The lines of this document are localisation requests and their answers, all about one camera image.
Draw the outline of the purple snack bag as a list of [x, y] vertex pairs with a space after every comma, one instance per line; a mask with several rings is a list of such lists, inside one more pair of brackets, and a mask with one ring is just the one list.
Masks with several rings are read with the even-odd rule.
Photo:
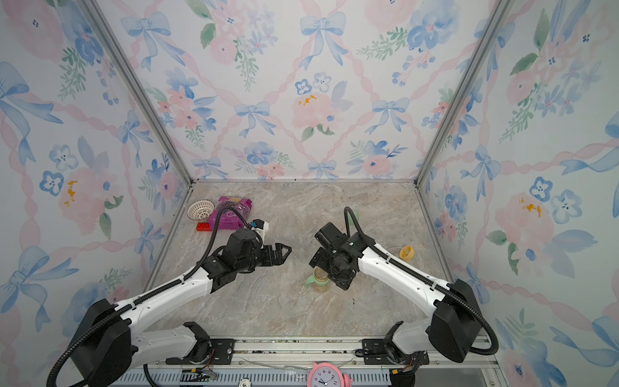
[[234, 208], [235, 211], [225, 211], [223, 213], [223, 215], [219, 218], [219, 230], [237, 230], [244, 227], [243, 220], [240, 219], [239, 214], [242, 215], [243, 219], [247, 220], [253, 207], [253, 202], [249, 198], [227, 196], [220, 197], [211, 217], [209, 218], [209, 225], [211, 228], [214, 228], [216, 220], [219, 216], [219, 211], [221, 211], [224, 207]]

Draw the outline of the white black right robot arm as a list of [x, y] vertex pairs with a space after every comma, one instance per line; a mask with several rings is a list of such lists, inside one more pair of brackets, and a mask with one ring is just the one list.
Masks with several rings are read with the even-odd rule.
[[309, 262], [322, 269], [342, 290], [348, 290], [356, 274], [373, 277], [414, 303], [427, 318], [395, 323], [382, 340], [377, 357], [402, 364], [416, 352], [435, 350], [448, 360], [462, 363], [482, 330], [480, 308], [471, 287], [457, 280], [451, 284], [433, 277], [393, 256], [359, 232], [349, 235], [333, 223], [315, 235], [320, 248]]

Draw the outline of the white mesh basket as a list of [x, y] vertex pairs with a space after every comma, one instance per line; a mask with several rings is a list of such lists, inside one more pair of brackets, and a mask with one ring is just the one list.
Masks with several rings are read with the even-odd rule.
[[190, 220], [202, 222], [208, 220], [214, 212], [215, 205], [207, 199], [200, 199], [189, 205], [186, 214]]

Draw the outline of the red toy brick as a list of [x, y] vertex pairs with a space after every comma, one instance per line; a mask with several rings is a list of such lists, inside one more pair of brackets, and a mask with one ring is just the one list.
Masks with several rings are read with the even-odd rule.
[[197, 232], [212, 232], [212, 227], [209, 223], [198, 223], [196, 226]]

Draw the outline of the pink alarm clock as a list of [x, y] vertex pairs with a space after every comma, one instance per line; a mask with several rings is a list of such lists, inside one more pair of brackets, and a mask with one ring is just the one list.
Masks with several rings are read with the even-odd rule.
[[309, 376], [307, 387], [351, 387], [351, 377], [343, 373], [331, 363], [314, 363]]

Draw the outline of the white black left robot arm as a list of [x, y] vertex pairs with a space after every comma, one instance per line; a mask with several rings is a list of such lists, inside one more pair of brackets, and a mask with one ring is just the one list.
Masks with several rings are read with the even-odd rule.
[[265, 245], [258, 229], [241, 228], [226, 245], [208, 248], [193, 268], [170, 282], [117, 303], [96, 301], [53, 368], [58, 371], [72, 361], [82, 375], [81, 386], [108, 386], [127, 370], [166, 356], [204, 361], [212, 351], [211, 339], [198, 323], [185, 322], [159, 332], [148, 328], [181, 306], [222, 289], [240, 274], [284, 264], [291, 251], [283, 243]]

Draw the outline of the amber baby bottle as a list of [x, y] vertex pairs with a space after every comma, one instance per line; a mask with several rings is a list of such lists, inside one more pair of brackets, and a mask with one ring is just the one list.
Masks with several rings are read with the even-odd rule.
[[330, 289], [332, 281], [328, 277], [328, 273], [317, 267], [311, 280], [310, 287], [318, 293], [326, 293]]

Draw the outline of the green dome bottle cap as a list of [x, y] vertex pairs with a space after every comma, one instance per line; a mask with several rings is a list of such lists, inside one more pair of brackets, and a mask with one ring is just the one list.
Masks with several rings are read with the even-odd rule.
[[357, 221], [359, 221], [359, 211], [353, 210], [351, 212], [348, 213], [348, 221], [349, 223], [354, 223], [353, 219], [357, 219]]

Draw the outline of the yellow screw collar with straw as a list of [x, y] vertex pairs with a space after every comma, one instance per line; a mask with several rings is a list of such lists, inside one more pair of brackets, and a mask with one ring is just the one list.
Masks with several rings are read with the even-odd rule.
[[399, 258], [403, 261], [411, 261], [412, 259], [414, 259], [415, 255], [416, 251], [413, 247], [409, 245], [404, 246], [399, 252]]

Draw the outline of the aluminium corner post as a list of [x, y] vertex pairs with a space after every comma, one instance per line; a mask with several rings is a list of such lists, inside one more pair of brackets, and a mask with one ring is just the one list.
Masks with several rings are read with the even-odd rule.
[[87, 21], [92, 25], [98, 38], [101, 40], [103, 47], [109, 52], [114, 64], [118, 67], [120, 76], [125, 85], [129, 88], [136, 105], [143, 113], [145, 119], [150, 124], [156, 138], [161, 142], [164, 151], [168, 153], [170, 161], [179, 172], [182, 181], [188, 185], [193, 185], [193, 178], [190, 176], [185, 163], [182, 161], [180, 154], [174, 147], [172, 138], [164, 129], [161, 121], [156, 114], [156, 109], [151, 104], [145, 88], [140, 82], [135, 70], [132, 69], [130, 61], [121, 47], [117, 37], [107, 22], [102, 9], [96, 1], [86, 0], [78, 1], [78, 6], [84, 13]]
[[480, 67], [491, 50], [490, 46], [495, 43], [499, 30], [502, 28], [512, 4], [513, 2], [509, 0], [500, 0], [496, 2], [496, 6], [490, 14], [485, 28], [482, 30], [481, 38], [472, 53], [472, 57], [465, 67], [463, 77], [456, 88], [451, 106], [448, 108], [443, 122], [438, 127], [435, 138], [433, 138], [430, 143], [428, 153], [423, 159], [422, 167], [419, 169], [419, 173], [414, 180], [414, 185], [417, 190], [419, 190], [424, 184], [424, 181], [427, 180], [427, 177], [429, 177], [430, 170], [436, 156], [438, 156], [442, 143], [447, 138], [451, 130], [451, 125], [456, 121], [459, 109], [465, 105], [468, 93], [471, 91], [479, 75]]

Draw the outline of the aluminium corner post left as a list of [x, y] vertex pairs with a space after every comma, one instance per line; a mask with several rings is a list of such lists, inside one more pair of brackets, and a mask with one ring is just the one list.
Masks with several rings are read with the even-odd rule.
[[161, 121], [156, 114], [156, 109], [151, 104], [145, 88], [140, 82], [135, 70], [132, 69], [130, 61], [121, 47], [117, 37], [107, 22], [102, 9], [96, 1], [86, 0], [78, 1], [78, 6], [84, 13], [87, 21], [92, 25], [98, 38], [101, 40], [103, 47], [109, 52], [114, 64], [118, 67], [120, 76], [125, 85], [129, 88], [136, 105], [143, 113], [145, 119], [150, 124], [156, 138], [161, 142], [164, 151], [168, 153], [170, 161], [179, 172], [182, 181], [188, 185], [193, 185], [193, 178], [190, 176], [185, 163], [182, 161], [180, 154], [174, 147], [172, 138], [164, 129]]

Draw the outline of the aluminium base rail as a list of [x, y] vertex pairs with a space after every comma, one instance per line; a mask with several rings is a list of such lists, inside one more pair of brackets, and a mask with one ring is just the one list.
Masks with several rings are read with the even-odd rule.
[[127, 370], [114, 385], [304, 386], [314, 366], [329, 363], [354, 386], [505, 386], [493, 356], [470, 354], [461, 363], [437, 351], [416, 352], [395, 364], [380, 337], [214, 337], [199, 364], [158, 354], [148, 366]]

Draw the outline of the aluminium corner post right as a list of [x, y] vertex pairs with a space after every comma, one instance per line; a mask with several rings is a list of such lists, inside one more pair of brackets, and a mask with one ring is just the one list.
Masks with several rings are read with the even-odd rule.
[[442, 143], [447, 138], [451, 130], [451, 125], [456, 121], [459, 109], [465, 105], [468, 93], [471, 91], [479, 75], [480, 67], [491, 50], [490, 46], [495, 43], [499, 30], [502, 28], [512, 4], [513, 2], [509, 0], [500, 0], [496, 2], [496, 6], [490, 14], [485, 28], [482, 30], [481, 38], [472, 53], [472, 57], [465, 67], [463, 77], [456, 88], [451, 106], [448, 108], [443, 122], [438, 127], [435, 138], [433, 138], [430, 143], [428, 153], [423, 159], [422, 167], [419, 169], [419, 173], [414, 180], [414, 185], [417, 190], [419, 190], [424, 184], [424, 181], [427, 180], [427, 177], [429, 177], [430, 170], [436, 156], [438, 156]]

